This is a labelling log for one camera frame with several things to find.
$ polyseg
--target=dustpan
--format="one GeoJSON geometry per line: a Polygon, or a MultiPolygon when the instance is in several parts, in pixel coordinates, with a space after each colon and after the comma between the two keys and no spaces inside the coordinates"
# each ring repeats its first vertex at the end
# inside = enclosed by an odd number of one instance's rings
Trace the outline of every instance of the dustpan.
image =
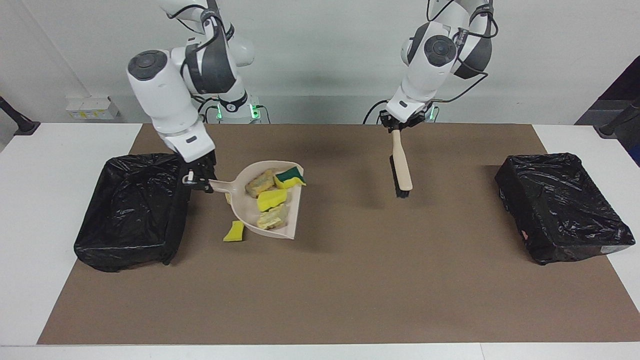
{"type": "Polygon", "coordinates": [[[231,210],[249,230],[270,238],[293,239],[296,236],[298,207],[300,206],[300,193],[302,192],[301,186],[287,189],[287,202],[285,202],[285,206],[289,211],[287,221],[283,227],[273,230],[263,230],[256,226],[260,211],[258,210],[256,199],[251,197],[244,189],[245,185],[268,169],[272,168],[283,172],[292,167],[297,167],[300,174],[303,175],[304,169],[299,164],[290,161],[260,161],[244,168],[244,170],[240,171],[236,180],[230,183],[218,180],[210,180],[209,182],[214,191],[230,194],[231,210]]]}

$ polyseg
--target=sponge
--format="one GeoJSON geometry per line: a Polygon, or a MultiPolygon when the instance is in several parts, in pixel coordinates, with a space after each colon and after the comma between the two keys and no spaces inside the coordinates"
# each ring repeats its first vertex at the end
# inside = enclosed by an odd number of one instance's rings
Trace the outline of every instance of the sponge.
{"type": "Polygon", "coordinates": [[[244,230],[244,224],[242,221],[234,221],[231,225],[231,230],[223,239],[224,242],[242,241],[242,231],[244,230]]]}
{"type": "Polygon", "coordinates": [[[265,213],[260,214],[258,227],[264,230],[274,229],[283,226],[287,218],[287,208],[281,204],[265,213]]]}
{"type": "Polygon", "coordinates": [[[267,211],[287,201],[287,190],[270,190],[258,195],[258,210],[267,211]]]}
{"type": "Polygon", "coordinates": [[[261,192],[268,190],[271,187],[274,187],[275,183],[273,182],[273,170],[269,169],[260,176],[251,180],[244,189],[251,197],[257,198],[261,192]]]}
{"type": "Polygon", "coordinates": [[[300,174],[298,167],[292,167],[281,174],[277,174],[274,177],[274,180],[278,189],[288,189],[296,185],[307,185],[305,178],[300,174]]]}

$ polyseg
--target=white wall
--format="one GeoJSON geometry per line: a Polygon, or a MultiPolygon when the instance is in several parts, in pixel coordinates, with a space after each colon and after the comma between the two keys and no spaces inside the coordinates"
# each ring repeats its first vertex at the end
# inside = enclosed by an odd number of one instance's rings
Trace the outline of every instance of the white wall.
{"type": "MultiPolygon", "coordinates": [[[[370,103],[395,92],[405,69],[400,46],[424,23],[426,5],[219,2],[238,33],[254,41],[255,63],[241,72],[275,122],[362,121],[370,103]],[[312,111],[296,113],[300,107],[312,111]],[[331,111],[316,110],[324,108],[331,111]]],[[[640,54],[637,0],[495,0],[494,6],[500,34],[490,77],[443,105],[441,121],[572,124],[640,54]]],[[[68,119],[63,97],[82,90],[73,76],[92,95],[111,95],[126,121],[146,120],[125,77],[129,58],[183,45],[189,36],[154,0],[4,0],[0,10],[0,91],[44,121],[68,119]],[[50,53],[25,33],[33,24],[6,12],[14,2],[22,2],[42,27],[50,53]],[[51,64],[56,51],[71,75],[59,69],[60,61],[51,64]]],[[[452,97],[467,86],[450,77],[439,96],[452,97]]]]}

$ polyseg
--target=hand brush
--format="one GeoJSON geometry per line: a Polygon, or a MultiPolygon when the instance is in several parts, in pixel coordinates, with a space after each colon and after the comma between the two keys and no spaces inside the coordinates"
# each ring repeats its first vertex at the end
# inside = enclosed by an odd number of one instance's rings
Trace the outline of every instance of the hand brush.
{"type": "Polygon", "coordinates": [[[409,165],[406,163],[406,156],[402,148],[400,130],[395,129],[391,131],[391,137],[393,139],[394,149],[392,155],[389,157],[389,162],[391,162],[391,171],[396,185],[396,197],[404,199],[409,196],[409,191],[413,189],[411,174],[409,173],[409,165]]]}

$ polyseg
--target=black garbage bag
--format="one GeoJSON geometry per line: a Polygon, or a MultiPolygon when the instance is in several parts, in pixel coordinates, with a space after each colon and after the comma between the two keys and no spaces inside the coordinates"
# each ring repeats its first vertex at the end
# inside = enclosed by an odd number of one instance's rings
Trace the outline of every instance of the black garbage bag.
{"type": "Polygon", "coordinates": [[[180,246],[191,189],[174,154],[126,155],[106,162],[74,245],[104,272],[162,261],[180,246]]]}
{"type": "Polygon", "coordinates": [[[495,180],[538,264],[579,261],[636,243],[576,155],[509,156],[495,180]]]}

